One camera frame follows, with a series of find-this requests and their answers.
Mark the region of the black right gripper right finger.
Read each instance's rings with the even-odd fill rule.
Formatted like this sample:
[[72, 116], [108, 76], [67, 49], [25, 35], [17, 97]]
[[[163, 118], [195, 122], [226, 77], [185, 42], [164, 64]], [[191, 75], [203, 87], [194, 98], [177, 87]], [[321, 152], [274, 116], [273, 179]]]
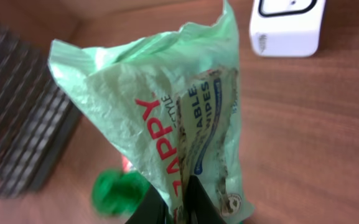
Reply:
[[185, 193], [189, 224], [225, 224], [197, 176], [191, 175]]

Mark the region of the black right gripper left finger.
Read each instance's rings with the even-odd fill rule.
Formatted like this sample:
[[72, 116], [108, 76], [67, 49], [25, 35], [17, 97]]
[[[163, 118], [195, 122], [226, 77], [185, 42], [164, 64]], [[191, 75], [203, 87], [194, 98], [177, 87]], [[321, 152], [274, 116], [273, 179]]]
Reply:
[[167, 224], [167, 205], [153, 186], [125, 224]]

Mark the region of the green lidded round jar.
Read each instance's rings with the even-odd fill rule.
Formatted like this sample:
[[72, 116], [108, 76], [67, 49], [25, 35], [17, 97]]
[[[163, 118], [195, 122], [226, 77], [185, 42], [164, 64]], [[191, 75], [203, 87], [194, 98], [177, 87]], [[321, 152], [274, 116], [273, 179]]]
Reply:
[[138, 171], [108, 169], [96, 178], [92, 205], [104, 216], [132, 215], [149, 188], [150, 183]]

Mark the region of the pale green plastic pouch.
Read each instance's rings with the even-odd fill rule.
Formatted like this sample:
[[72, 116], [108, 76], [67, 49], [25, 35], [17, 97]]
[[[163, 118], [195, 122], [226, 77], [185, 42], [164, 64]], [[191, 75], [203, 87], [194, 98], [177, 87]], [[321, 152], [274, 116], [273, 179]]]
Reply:
[[227, 1], [211, 26], [179, 30], [112, 48], [50, 46], [56, 84], [150, 183], [183, 223], [191, 176], [227, 223], [253, 212], [239, 160], [239, 33]]

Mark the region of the small orange white box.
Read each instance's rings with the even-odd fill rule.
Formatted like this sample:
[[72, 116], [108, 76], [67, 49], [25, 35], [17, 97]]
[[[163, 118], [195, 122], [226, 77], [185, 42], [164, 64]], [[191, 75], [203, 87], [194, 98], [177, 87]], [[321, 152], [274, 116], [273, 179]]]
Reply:
[[124, 155], [121, 156], [121, 162], [124, 172], [131, 172], [134, 170], [133, 164]]

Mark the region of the white barcode scanner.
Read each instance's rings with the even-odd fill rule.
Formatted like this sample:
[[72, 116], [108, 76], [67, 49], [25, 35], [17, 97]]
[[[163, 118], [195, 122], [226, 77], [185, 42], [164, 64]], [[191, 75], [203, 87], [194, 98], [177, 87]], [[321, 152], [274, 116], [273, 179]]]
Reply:
[[310, 57], [319, 48], [326, 0], [255, 0], [251, 48], [260, 57]]

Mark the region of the grey plastic mesh basket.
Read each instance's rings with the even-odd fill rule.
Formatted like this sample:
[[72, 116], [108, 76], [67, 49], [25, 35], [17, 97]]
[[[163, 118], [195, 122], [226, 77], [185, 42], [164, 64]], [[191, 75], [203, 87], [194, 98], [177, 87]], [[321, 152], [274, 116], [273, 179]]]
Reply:
[[43, 187], [79, 117], [46, 55], [0, 25], [0, 198]]

